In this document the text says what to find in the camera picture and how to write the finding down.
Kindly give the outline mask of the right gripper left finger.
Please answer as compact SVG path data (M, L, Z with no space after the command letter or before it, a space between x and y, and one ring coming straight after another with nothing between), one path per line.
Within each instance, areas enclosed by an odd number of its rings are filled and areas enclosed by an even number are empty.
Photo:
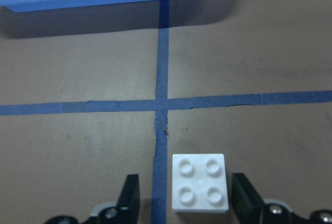
M118 202L118 223L137 223L140 212L140 182L138 174L126 176Z

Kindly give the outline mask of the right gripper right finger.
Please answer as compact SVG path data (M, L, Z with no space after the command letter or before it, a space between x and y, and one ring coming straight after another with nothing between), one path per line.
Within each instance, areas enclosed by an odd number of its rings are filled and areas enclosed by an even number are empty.
M244 173L232 174L231 203L240 223L260 223L265 202Z

